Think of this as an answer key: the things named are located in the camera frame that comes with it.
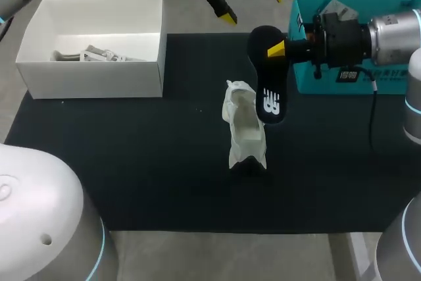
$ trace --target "open cardboard box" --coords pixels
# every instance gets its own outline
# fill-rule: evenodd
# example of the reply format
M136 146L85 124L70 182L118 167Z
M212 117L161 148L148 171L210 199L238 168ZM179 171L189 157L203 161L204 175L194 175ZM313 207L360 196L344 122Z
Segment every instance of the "open cardboard box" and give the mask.
M51 61L93 45L142 61ZM43 0L16 65L34 99L162 97L163 0Z

